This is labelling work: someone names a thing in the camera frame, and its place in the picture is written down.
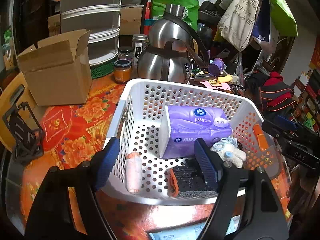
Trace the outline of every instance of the jar lid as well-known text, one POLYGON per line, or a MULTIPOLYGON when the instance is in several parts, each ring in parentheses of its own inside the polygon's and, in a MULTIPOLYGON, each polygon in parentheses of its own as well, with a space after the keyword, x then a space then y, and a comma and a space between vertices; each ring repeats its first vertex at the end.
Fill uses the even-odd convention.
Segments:
POLYGON ((131 61, 127 59, 118 59, 114 62, 114 65, 121 68, 130 67, 131 61))
POLYGON ((118 51, 121 53, 129 53, 129 52, 133 52, 133 47, 129 47, 129 46, 122 46, 118 48, 118 51))
POLYGON ((134 34, 132 38, 134 40, 143 41, 143 40, 147 40, 148 39, 148 35, 145 35, 145 34, 134 34))

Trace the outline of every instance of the table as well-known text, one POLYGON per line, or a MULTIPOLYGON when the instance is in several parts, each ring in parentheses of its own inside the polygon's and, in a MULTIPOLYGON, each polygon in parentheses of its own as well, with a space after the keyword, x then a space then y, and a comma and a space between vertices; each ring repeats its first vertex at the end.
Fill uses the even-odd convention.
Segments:
MULTIPOLYGON (((46 133, 44 155, 32 161, 23 172, 20 192, 21 213, 25 224, 37 190, 51 166, 60 169, 74 168, 84 160, 90 160, 101 150, 106 138, 116 104, 124 85, 116 84, 112 74, 92 83, 88 101, 84 105, 49 107, 41 120, 46 133)), ((289 189, 285 169, 272 180, 284 212, 287 211, 289 189)), ((71 209, 78 231, 85 233, 74 189, 69 188, 71 209)), ((213 204, 196 206, 152 206, 130 203, 96 193, 97 200, 108 223, 118 239, 147 240, 148 231, 204 221, 211 213, 213 204)), ((238 198, 239 210, 244 198, 238 198)))

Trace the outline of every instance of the wet wipes package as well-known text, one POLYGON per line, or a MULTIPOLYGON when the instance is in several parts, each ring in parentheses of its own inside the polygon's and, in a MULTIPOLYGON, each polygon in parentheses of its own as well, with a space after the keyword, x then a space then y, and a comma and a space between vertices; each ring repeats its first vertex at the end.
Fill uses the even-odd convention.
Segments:
POLYGON ((165 106, 159 129, 160 158, 191 156, 197 138, 203 138, 211 147, 231 133, 231 125, 221 108, 165 106))
MULTIPOLYGON (((226 235, 237 230, 240 221, 240 216, 235 216, 231 219, 226 235)), ((149 233, 152 240, 196 240, 200 232, 204 228, 206 222, 191 225, 187 227, 169 229, 157 233, 149 233)))

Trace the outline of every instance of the cardboard box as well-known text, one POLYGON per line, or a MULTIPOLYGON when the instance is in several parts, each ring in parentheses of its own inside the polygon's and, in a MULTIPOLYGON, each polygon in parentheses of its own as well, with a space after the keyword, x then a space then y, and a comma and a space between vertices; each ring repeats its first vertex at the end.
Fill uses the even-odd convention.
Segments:
POLYGON ((60 34, 60 14, 48 17, 49 37, 60 34))
POLYGON ((140 33, 143 5, 139 7, 121 8, 120 35, 134 35, 140 33))
POLYGON ((91 31, 77 30, 38 41, 18 55, 20 70, 38 106, 76 105, 92 83, 88 57, 91 31))

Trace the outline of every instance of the orange cloth edge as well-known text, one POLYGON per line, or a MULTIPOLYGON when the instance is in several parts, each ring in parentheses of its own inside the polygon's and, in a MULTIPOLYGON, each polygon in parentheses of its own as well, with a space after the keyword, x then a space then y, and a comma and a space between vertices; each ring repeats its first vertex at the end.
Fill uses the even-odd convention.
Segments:
POLYGON ((176 178, 172 168, 169 169, 169 173, 170 173, 170 185, 174 189, 174 193, 172 196, 176 197, 179 194, 179 186, 177 183, 177 178, 176 178))

